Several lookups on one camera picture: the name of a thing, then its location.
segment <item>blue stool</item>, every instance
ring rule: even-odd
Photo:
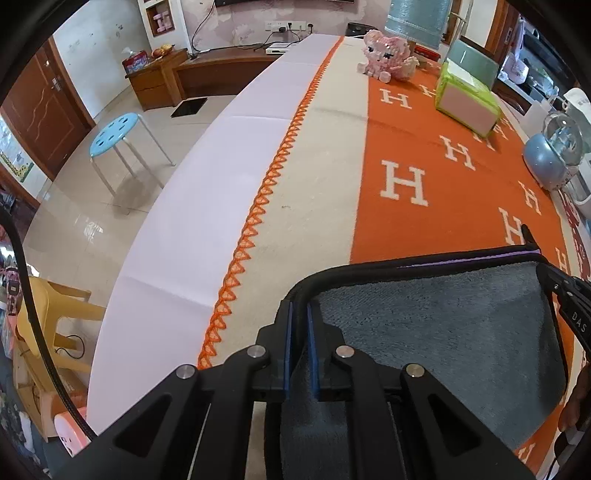
[[[162,148],[162,145],[160,145],[158,140],[156,140],[156,137],[150,131],[150,129],[148,128],[148,125],[146,125],[146,122],[144,121],[144,119],[141,115],[138,115],[137,113],[126,113],[125,115],[121,115],[119,118],[116,118],[115,120],[113,120],[109,125],[107,125],[106,127],[104,127],[103,130],[100,131],[100,133],[96,136],[95,140],[90,145],[90,150],[89,150],[90,163],[92,164],[92,166],[94,167],[94,169],[98,173],[100,179],[103,181],[105,186],[109,189],[109,191],[111,192],[111,195],[113,197],[115,196],[115,190],[109,184],[109,182],[107,181],[105,176],[102,174],[102,172],[99,170],[99,166],[96,164],[95,157],[102,155],[107,150],[112,148],[113,150],[115,150],[115,153],[117,153],[117,156],[123,162],[123,165],[125,165],[125,167],[129,170],[129,173],[131,173],[132,176],[135,177],[134,171],[129,166],[129,164],[125,161],[125,159],[123,158],[123,155],[121,155],[121,152],[117,148],[117,143],[121,140],[123,140],[127,144],[129,149],[131,150],[131,153],[133,153],[136,156],[136,158],[139,160],[139,162],[142,164],[142,166],[150,173],[150,175],[152,175],[154,177],[154,179],[156,180],[158,185],[160,185],[160,188],[164,188],[164,184],[158,179],[158,177],[154,174],[154,172],[152,170],[150,170],[150,168],[148,167],[148,164],[145,162],[142,155],[139,154],[139,152],[136,150],[136,148],[131,144],[129,139],[127,139],[127,137],[126,137],[126,134],[135,126],[135,124],[138,122],[138,120],[142,123],[142,125],[144,126],[146,131],[150,134],[150,136],[152,137],[152,139],[154,140],[156,145],[158,145],[158,147],[160,148],[160,150],[162,151],[162,153],[164,154],[164,156],[166,157],[168,162],[172,166],[174,166],[174,162],[166,154],[166,152],[164,151],[164,149]]]

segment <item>wall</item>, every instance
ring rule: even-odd
[[[468,1],[462,2],[460,14],[463,15],[468,7]],[[474,0],[472,14],[466,30],[466,37],[483,47],[491,31],[492,20],[495,18],[496,0]]]
[[[21,181],[21,179],[13,172],[13,170],[4,163],[4,160],[0,160],[0,168],[4,168],[16,181],[22,184],[28,193],[37,198],[37,200],[40,200],[41,189],[48,180],[47,175],[45,175],[43,171],[35,164],[35,162],[33,162],[26,150],[22,148],[21,144],[14,137],[8,128],[8,125],[1,116],[0,151],[8,157],[12,164],[16,164],[17,166],[20,166],[21,164],[33,164],[25,180]]]
[[[129,86],[121,51],[150,51],[137,0],[90,0],[53,37],[93,117]]]
[[[189,36],[209,12],[209,0],[181,0]],[[214,8],[195,37],[199,50],[229,45],[263,42],[269,35],[264,30],[268,20],[297,20],[314,24],[314,31],[344,35],[348,22],[359,22],[383,28],[390,0],[355,0],[354,4],[328,0],[256,0]],[[495,15],[496,0],[475,0],[467,36],[484,46]],[[282,35],[272,37],[281,41]]]

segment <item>orange zigzag stitching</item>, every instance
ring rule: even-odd
[[[200,370],[211,367],[212,363],[210,362],[210,358],[217,355],[213,344],[222,340],[217,331],[226,328],[226,322],[223,321],[223,318],[226,315],[230,315],[232,313],[228,304],[231,301],[236,300],[236,294],[233,292],[233,289],[234,287],[240,285],[240,282],[236,277],[239,274],[244,273],[245,269],[242,263],[245,260],[250,259],[250,255],[248,255],[247,250],[255,246],[255,244],[252,242],[252,237],[258,235],[255,225],[262,223],[261,217],[265,213],[263,205],[269,203],[268,196],[273,193],[272,187],[277,185],[277,178],[281,176],[280,170],[283,168],[282,163],[287,160],[287,156],[290,154],[290,149],[293,147],[297,132],[300,130],[300,125],[304,120],[304,116],[306,115],[308,107],[310,106],[310,102],[316,94],[320,80],[326,71],[326,67],[335,54],[336,49],[339,47],[342,41],[343,37],[340,37],[330,49],[322,64],[320,64],[318,71],[314,75],[314,79],[310,83],[304,98],[302,98],[296,110],[294,118],[287,129],[287,133],[285,134],[285,137],[283,138],[283,141],[281,142],[281,145],[279,146],[279,149],[277,150],[277,153],[275,154],[275,157],[269,166],[269,170],[267,170],[265,178],[263,179],[261,187],[256,194],[254,202],[252,203],[250,212],[246,217],[244,228],[242,229],[242,235],[238,241],[238,246],[234,250],[232,261],[228,267],[228,273],[226,273],[226,276],[223,279],[222,288],[220,288],[218,292],[217,302],[213,308],[213,314],[209,319],[209,327],[205,332],[205,340],[203,341],[203,346],[201,348],[201,353],[199,354],[199,359],[197,362],[197,367]]]

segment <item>pink toy figure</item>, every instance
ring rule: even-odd
[[[363,53],[368,63],[359,63],[357,71],[380,82],[388,83],[392,78],[410,80],[418,66],[416,57],[410,56],[407,41],[401,37],[385,37],[379,30],[370,30],[363,37]]]

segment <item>green tissue box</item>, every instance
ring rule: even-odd
[[[488,136],[502,115],[488,87],[451,60],[441,68],[435,108],[481,137]]]

